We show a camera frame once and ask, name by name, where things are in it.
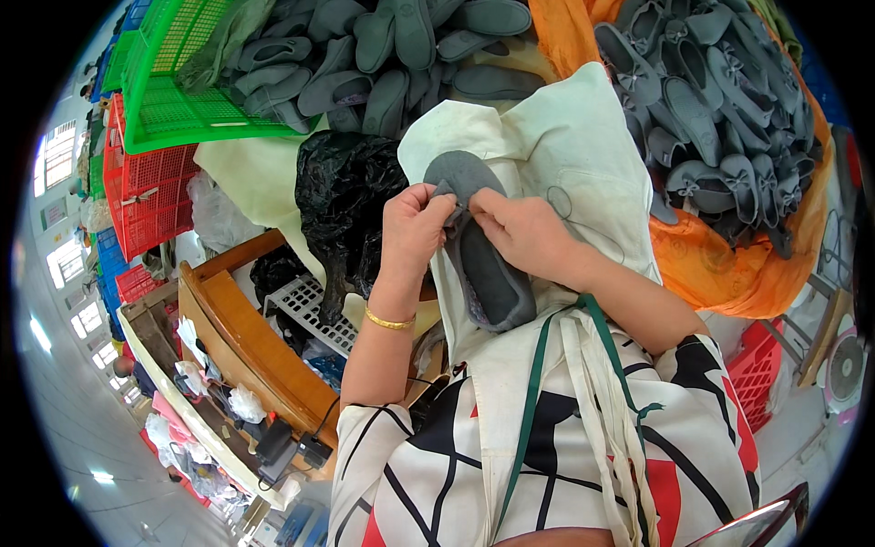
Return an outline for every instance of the black plastic bag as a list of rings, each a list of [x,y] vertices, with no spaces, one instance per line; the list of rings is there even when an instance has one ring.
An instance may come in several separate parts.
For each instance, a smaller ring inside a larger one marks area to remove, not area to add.
[[[304,263],[291,249],[288,243],[260,256],[252,270],[249,279],[255,285],[255,297],[264,306],[264,297],[282,289],[287,283],[295,280],[301,274],[309,273]]]
[[[397,150],[385,137],[326,130],[298,151],[295,202],[307,246],[325,267],[325,325],[340,320],[347,293],[367,298],[376,281],[382,208],[408,185]]]

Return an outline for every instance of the hand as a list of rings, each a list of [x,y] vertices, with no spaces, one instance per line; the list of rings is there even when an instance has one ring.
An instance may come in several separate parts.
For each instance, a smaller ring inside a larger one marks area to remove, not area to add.
[[[474,220],[501,256],[533,276],[577,288],[592,247],[571,237],[549,203],[541,198],[509,200],[491,188],[468,203]]]
[[[383,208],[380,276],[412,283],[417,291],[429,260],[446,241],[444,222],[456,207],[456,196],[432,199],[434,191],[434,185],[413,185]]]

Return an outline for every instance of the pink cloth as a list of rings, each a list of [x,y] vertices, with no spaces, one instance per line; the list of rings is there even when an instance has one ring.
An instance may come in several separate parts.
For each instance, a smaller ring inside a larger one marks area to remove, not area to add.
[[[182,421],[182,418],[179,417],[179,414],[177,414],[173,407],[170,406],[167,399],[161,395],[160,391],[156,391],[155,396],[152,398],[152,408],[155,409],[158,414],[167,418],[167,421],[170,422],[171,439],[180,444],[186,442],[198,442],[198,440],[192,435],[192,431],[188,429],[186,423]]]

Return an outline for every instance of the red plastic crate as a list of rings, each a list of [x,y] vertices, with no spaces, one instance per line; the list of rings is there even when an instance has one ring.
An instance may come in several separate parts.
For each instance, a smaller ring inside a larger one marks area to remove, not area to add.
[[[149,272],[138,264],[136,268],[124,272],[120,276],[115,276],[115,284],[118,285],[118,296],[127,304],[136,302],[138,298],[145,294],[149,294],[156,287],[167,283],[166,281],[156,281],[152,279]]]
[[[772,325],[779,333],[784,332],[780,319],[773,319]],[[741,354],[726,366],[726,370],[747,423],[755,433],[772,418],[772,413],[766,412],[766,403],[781,367],[781,344],[759,321],[741,335],[741,344]]]
[[[188,182],[197,144],[124,153],[124,106],[114,94],[103,153],[103,186],[125,260],[194,228]]]

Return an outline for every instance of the gold bracelet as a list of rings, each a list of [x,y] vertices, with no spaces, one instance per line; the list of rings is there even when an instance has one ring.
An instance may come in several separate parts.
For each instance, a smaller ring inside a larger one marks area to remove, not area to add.
[[[393,331],[400,331],[417,322],[416,316],[413,316],[413,319],[411,319],[410,321],[404,321],[403,323],[398,323],[396,321],[384,321],[379,317],[375,316],[371,312],[370,308],[368,308],[367,306],[365,306],[365,315],[367,315],[367,318],[374,321],[374,323],[376,323],[377,325],[385,326],[386,328],[390,328]]]

